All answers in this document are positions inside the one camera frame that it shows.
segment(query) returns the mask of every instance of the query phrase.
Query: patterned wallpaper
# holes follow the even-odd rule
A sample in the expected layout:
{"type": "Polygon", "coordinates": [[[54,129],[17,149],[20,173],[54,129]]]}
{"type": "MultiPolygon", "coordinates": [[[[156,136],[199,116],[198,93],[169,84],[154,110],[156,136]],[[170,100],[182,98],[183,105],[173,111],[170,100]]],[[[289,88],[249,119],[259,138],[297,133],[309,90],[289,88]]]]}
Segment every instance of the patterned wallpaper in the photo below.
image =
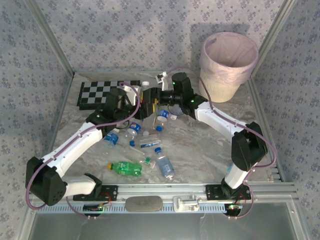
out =
{"type": "Polygon", "coordinates": [[[74,71],[199,67],[221,31],[264,40],[284,0],[37,0],[74,71]]]}
{"type": "Polygon", "coordinates": [[[48,151],[71,80],[22,0],[0,1],[0,239],[25,206],[26,163],[48,151]]]}
{"type": "Polygon", "coordinates": [[[320,2],[298,0],[255,75],[279,161],[320,239],[320,2]]]}

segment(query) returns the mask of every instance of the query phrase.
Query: green plastic bottle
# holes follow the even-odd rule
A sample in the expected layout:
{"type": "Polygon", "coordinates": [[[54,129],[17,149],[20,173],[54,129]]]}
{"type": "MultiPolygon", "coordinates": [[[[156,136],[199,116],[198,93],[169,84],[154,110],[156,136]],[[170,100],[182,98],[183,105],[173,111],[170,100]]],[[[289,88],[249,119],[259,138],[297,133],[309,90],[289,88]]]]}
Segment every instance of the green plastic bottle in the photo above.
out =
{"type": "Polygon", "coordinates": [[[120,175],[139,177],[141,175],[142,165],[140,163],[120,161],[117,163],[109,163],[108,169],[120,175]]]}

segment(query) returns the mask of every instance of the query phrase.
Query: trash can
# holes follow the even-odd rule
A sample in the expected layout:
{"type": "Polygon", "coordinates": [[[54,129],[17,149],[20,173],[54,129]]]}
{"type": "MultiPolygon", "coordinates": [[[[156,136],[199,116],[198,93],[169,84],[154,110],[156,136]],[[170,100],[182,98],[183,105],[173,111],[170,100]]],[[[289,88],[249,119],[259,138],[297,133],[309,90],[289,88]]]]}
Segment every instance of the trash can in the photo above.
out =
{"type": "MultiPolygon", "coordinates": [[[[259,50],[254,41],[241,34],[219,32],[209,36],[200,55],[200,76],[211,100],[230,100],[241,84],[246,82],[258,61],[259,50]]],[[[199,82],[199,91],[207,98],[199,82]]]]}

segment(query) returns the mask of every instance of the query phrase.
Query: marble surface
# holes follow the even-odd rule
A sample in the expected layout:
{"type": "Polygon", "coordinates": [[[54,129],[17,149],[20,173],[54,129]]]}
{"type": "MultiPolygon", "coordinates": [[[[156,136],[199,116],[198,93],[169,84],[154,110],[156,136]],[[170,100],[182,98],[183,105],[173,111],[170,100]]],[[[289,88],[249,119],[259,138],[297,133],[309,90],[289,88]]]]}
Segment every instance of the marble surface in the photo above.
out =
{"type": "MultiPolygon", "coordinates": [[[[192,73],[187,74],[191,79],[194,91],[198,92],[198,80],[192,73]]],[[[80,111],[77,100],[82,82],[87,81],[119,81],[141,80],[156,85],[154,73],[128,72],[128,73],[76,73],[67,98],[62,120],[59,123],[54,148],[66,141],[85,122],[92,110],[80,111]]],[[[255,110],[251,104],[249,93],[245,84],[240,86],[235,96],[226,103],[216,103],[215,106],[234,118],[245,122],[255,120],[255,110]]],[[[170,158],[175,169],[173,183],[219,183],[227,174],[231,161],[231,144],[216,130],[205,123],[192,119],[189,116],[179,116],[176,120],[168,122],[166,130],[162,133],[161,147],[170,158]]],[[[147,154],[155,157],[154,149],[148,149],[147,154]]],[[[117,175],[107,169],[108,163],[125,161],[121,147],[110,148],[101,140],[90,147],[69,168],[67,176],[79,176],[91,173],[104,183],[165,183],[159,169],[143,168],[140,177],[117,175]]],[[[267,158],[261,164],[268,163],[267,158]]],[[[250,179],[253,182],[270,182],[272,174],[268,169],[259,169],[250,179]]]]}

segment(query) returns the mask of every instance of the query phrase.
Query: checkerboard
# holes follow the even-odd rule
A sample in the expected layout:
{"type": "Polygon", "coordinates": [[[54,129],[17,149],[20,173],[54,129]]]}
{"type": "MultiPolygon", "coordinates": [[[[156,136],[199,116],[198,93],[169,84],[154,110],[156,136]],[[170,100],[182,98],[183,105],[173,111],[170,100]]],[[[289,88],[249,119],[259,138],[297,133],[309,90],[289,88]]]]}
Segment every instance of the checkerboard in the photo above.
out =
{"type": "Polygon", "coordinates": [[[77,106],[80,110],[95,110],[106,102],[107,92],[118,88],[119,83],[125,82],[132,86],[140,86],[140,80],[130,81],[86,81],[82,82],[77,106]]]}

